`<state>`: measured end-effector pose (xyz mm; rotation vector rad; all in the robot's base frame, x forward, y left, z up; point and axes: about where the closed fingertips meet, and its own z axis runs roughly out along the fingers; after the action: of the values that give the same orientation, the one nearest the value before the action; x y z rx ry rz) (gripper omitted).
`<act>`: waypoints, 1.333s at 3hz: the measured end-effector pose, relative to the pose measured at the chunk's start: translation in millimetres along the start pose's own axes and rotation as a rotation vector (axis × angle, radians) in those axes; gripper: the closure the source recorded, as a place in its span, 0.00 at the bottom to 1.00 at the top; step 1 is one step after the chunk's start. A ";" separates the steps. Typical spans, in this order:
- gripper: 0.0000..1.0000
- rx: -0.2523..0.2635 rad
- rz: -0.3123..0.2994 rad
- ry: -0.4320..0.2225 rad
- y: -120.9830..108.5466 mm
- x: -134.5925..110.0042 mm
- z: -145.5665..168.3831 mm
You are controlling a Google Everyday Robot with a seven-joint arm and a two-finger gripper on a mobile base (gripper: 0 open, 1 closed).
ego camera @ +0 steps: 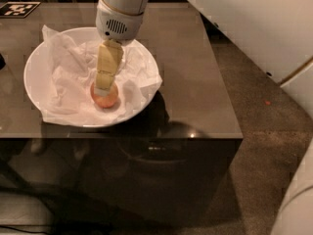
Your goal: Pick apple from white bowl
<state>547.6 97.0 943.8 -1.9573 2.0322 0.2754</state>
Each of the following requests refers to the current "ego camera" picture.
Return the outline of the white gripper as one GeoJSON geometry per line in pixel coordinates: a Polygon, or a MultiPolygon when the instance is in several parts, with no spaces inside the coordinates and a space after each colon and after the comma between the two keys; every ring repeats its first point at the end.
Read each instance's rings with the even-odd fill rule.
{"type": "Polygon", "coordinates": [[[144,15],[143,0],[99,0],[96,28],[105,40],[98,49],[95,94],[106,97],[118,72],[123,49],[116,41],[133,40],[144,15]]]}

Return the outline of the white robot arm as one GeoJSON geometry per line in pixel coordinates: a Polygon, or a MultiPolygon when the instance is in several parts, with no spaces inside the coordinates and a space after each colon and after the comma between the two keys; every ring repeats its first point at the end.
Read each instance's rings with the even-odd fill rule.
{"type": "MultiPolygon", "coordinates": [[[[313,118],[313,0],[187,0],[313,118]]],[[[313,141],[270,235],[313,235],[313,141]]]]}

